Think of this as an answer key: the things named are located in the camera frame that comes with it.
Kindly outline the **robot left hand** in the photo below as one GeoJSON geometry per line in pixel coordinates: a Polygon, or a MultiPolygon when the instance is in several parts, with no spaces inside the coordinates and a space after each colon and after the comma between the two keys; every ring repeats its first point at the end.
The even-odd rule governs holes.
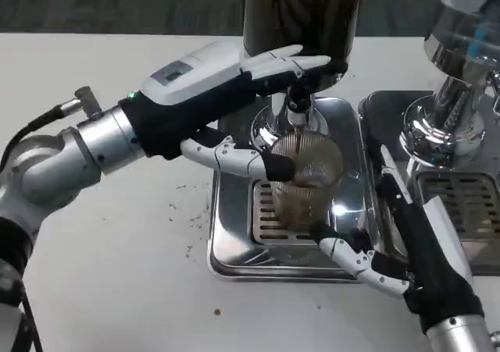
{"type": "Polygon", "coordinates": [[[119,106],[149,158],[183,156],[235,176],[289,181],[295,176],[290,157],[238,144],[209,124],[257,97],[310,91],[323,74],[346,68],[328,55],[303,55],[300,44],[245,57],[233,44],[217,41],[155,71],[119,106]]]}

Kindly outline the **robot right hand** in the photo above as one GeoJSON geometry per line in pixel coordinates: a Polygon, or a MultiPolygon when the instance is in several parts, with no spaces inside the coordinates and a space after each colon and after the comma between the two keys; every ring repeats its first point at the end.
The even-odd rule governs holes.
{"type": "Polygon", "coordinates": [[[402,298],[420,319],[423,332],[449,318],[483,316],[470,279],[447,258],[424,208],[416,204],[387,146],[375,143],[370,154],[380,166],[376,185],[385,200],[407,251],[407,263],[369,249],[360,233],[341,234],[323,222],[310,235],[320,250],[357,281],[402,298]]]}

